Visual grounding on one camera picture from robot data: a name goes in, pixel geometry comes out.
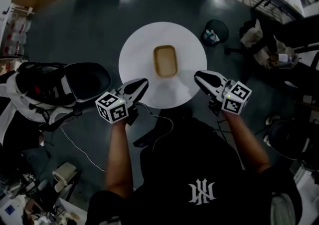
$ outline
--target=brown dish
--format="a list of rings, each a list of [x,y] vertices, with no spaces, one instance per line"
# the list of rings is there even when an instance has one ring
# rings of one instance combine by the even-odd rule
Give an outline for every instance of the brown dish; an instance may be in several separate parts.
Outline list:
[[[177,58],[175,48],[162,45],[154,49],[154,66],[158,76],[172,77],[177,74]]]

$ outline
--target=chair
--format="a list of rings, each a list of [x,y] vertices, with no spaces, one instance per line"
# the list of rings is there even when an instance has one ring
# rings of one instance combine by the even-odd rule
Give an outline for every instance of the chair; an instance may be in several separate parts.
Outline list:
[[[319,79],[319,72],[316,70],[319,53],[316,59],[313,60],[310,68],[302,63],[298,63],[294,68],[289,70],[267,70],[255,61],[253,55],[266,45],[270,50],[276,49],[273,35],[285,45],[295,48],[295,53],[318,50],[319,45],[311,46],[310,44],[319,42],[319,36],[313,35],[313,32],[309,31],[309,29],[315,29],[319,26],[319,16],[315,15],[302,20],[296,20],[285,25],[274,20],[263,20],[260,23],[264,37],[253,45],[251,49],[245,47],[240,49],[226,47],[224,49],[226,55],[229,55],[231,52],[237,52],[245,56],[244,74],[241,77],[241,81],[246,83],[254,71],[260,77],[270,80],[272,83],[277,82],[284,86],[284,81],[289,81],[302,90],[303,93],[317,95],[318,91],[313,88],[310,79]],[[245,24],[246,26],[244,25],[239,31],[240,37],[243,36],[249,27],[254,25],[254,21]]]

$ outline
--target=cloth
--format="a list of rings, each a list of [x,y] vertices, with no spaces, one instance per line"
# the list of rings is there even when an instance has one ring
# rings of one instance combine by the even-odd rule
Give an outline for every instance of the cloth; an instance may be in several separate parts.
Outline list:
[[[146,147],[141,167],[144,184],[127,200],[107,191],[91,198],[87,225],[110,219],[123,225],[271,224],[274,192],[285,193],[295,209],[289,214],[296,218],[287,215],[289,222],[282,224],[294,224],[301,215],[289,172],[243,171],[236,151],[213,128],[193,118],[159,140],[153,152],[152,146]]]
[[[263,30],[260,26],[260,22],[257,19],[255,27],[247,30],[247,32],[240,39],[241,43],[248,49],[258,43],[263,38]],[[270,51],[269,46],[265,46],[254,54],[255,60],[259,65],[264,66],[266,69],[280,68],[287,69],[293,68],[299,61],[298,56],[294,53],[291,47],[286,47],[284,43],[278,41],[275,37],[277,51]],[[279,62],[278,54],[287,54],[290,58],[289,62]]]

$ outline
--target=round tabletop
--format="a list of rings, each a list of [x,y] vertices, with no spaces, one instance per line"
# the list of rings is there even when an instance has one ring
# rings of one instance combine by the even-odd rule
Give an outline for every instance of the round tabletop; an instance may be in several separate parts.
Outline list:
[[[177,74],[160,77],[154,68],[154,48],[172,45],[177,57]],[[149,88],[141,102],[151,108],[180,106],[199,91],[194,81],[198,70],[207,69],[206,54],[198,38],[187,28],[171,22],[154,22],[136,30],[125,42],[119,59],[123,83],[146,78]]]
[[[239,79],[243,56],[225,56],[224,46],[240,47],[238,31],[252,16],[247,5],[235,0],[58,0],[33,15],[26,52],[30,61],[99,63],[110,74],[111,89],[118,88],[126,80],[119,71],[120,54],[135,31],[150,23],[171,22],[196,36],[195,43],[199,45],[205,25],[212,19],[226,24],[229,38],[214,47],[197,48],[196,52],[204,54],[204,49],[207,70],[217,71],[227,79]],[[193,72],[185,78],[190,79],[185,82],[193,81]],[[194,114],[197,108],[207,109],[202,102],[205,94],[198,91],[194,96],[195,92],[192,89],[185,96]]]

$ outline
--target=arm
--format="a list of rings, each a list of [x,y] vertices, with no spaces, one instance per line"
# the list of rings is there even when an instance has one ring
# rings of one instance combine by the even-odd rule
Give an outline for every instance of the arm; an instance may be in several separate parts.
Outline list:
[[[234,135],[239,155],[247,169],[261,173],[270,167],[265,150],[239,115],[224,112]]]
[[[106,190],[128,198],[133,191],[133,177],[125,120],[112,125],[106,166]]]

